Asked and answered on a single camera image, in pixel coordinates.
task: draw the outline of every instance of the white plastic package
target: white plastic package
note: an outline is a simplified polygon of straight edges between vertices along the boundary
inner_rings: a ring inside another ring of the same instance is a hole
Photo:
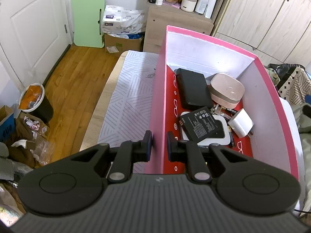
[[[144,10],[126,10],[107,5],[103,16],[103,32],[110,34],[137,34],[146,31],[147,19]]]

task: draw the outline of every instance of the teal object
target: teal object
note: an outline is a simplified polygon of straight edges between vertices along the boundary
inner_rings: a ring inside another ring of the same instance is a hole
[[[102,20],[105,0],[71,0],[74,17],[74,43],[77,46],[104,47]]]

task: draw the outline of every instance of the gray line pattern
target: gray line pattern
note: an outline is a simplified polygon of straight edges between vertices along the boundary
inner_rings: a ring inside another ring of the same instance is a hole
[[[111,96],[98,143],[120,146],[138,141],[149,129],[152,86],[158,54],[128,51],[116,88]],[[134,173],[143,173],[143,162],[135,163]]]

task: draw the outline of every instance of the phone battery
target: phone battery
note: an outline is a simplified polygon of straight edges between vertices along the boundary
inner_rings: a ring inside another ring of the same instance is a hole
[[[218,129],[221,128],[218,127],[208,107],[203,107],[180,116],[179,123],[187,137],[196,143],[208,137],[213,137],[218,132]]]

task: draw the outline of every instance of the black trash bin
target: black trash bin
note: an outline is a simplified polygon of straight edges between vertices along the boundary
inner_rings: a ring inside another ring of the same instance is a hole
[[[42,89],[41,99],[33,108],[22,110],[22,111],[25,113],[29,113],[35,117],[40,118],[45,124],[47,124],[53,117],[54,109],[51,106],[48,98],[45,95],[45,90],[44,90],[43,85],[41,85],[39,83],[33,83],[32,86],[41,86],[41,89]],[[27,89],[28,88],[26,88],[24,90],[24,92],[22,93],[21,98],[20,98],[20,103],[21,103],[21,99],[23,98]]]

